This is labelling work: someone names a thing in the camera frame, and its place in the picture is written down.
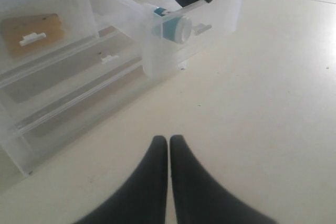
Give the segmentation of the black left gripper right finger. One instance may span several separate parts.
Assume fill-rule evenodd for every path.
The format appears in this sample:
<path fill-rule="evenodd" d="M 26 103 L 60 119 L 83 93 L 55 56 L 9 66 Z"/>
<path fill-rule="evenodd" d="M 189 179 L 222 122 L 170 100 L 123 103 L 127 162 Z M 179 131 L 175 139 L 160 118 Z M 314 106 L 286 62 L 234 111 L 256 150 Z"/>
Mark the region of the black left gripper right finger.
<path fill-rule="evenodd" d="M 265 223 L 200 164 L 181 135 L 170 138 L 173 196 L 178 223 Z"/>

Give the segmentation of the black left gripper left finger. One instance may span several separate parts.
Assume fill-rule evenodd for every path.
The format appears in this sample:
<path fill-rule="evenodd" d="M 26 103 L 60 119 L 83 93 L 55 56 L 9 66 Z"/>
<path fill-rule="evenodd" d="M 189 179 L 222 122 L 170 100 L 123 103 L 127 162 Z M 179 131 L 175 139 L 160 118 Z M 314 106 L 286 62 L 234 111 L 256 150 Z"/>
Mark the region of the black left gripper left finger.
<path fill-rule="evenodd" d="M 165 223 L 167 141 L 155 136 L 123 185 L 76 223 Z"/>

